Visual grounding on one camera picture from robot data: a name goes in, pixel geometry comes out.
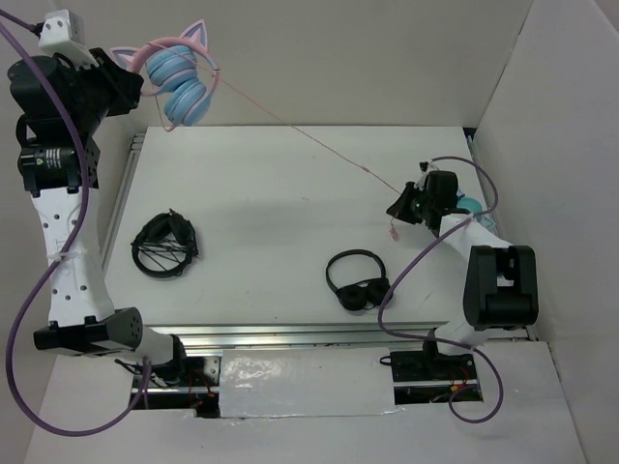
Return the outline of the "pink blue cat-ear headphones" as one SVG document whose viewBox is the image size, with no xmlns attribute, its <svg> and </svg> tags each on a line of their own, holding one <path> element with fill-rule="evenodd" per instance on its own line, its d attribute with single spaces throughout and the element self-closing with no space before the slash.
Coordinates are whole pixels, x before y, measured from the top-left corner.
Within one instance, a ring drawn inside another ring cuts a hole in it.
<svg viewBox="0 0 619 464">
<path fill-rule="evenodd" d="M 146 71 L 151 85 L 143 97 L 168 95 L 158 107 L 163 128 L 197 125 L 208 112 L 220 81 L 220 68 L 209 53 L 206 22 L 199 19 L 180 35 L 154 39 L 141 47 L 110 49 L 112 60 L 123 70 Z"/>
</svg>

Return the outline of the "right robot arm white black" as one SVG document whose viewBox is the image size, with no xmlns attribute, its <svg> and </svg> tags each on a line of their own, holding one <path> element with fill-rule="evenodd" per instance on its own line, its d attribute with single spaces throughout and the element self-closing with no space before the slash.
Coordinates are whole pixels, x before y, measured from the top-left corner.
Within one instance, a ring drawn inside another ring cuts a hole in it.
<svg viewBox="0 0 619 464">
<path fill-rule="evenodd" d="M 421 366 L 439 379 L 455 366 L 455 356 L 469 353 L 502 331 L 521 330 L 539 316 L 536 256 L 530 246 L 498 238 L 460 194 L 457 174 L 431 170 L 408 182 L 387 209 L 394 219 L 424 225 L 435 238 L 466 260 L 462 313 L 433 330 L 424 343 Z"/>
</svg>

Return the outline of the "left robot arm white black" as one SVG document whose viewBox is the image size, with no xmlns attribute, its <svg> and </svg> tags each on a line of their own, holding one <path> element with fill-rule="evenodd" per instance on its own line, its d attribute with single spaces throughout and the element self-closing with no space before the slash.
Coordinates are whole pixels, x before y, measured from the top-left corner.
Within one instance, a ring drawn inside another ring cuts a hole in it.
<svg viewBox="0 0 619 464">
<path fill-rule="evenodd" d="M 15 125 L 18 170 L 54 268 L 48 322 L 34 331 L 33 341 L 38 350 L 57 355 L 148 358 L 154 374 L 176 386 L 191 370 L 180 339 L 146 328 L 135 307 L 115 307 L 105 286 L 98 233 L 100 150 L 93 135 L 105 117 L 137 107 L 143 79 L 102 49 L 91 53 L 92 67 L 60 52 L 33 59 L 74 123 L 80 149 L 27 63 L 20 60 L 8 70 L 11 95 L 22 111 Z"/>
</svg>

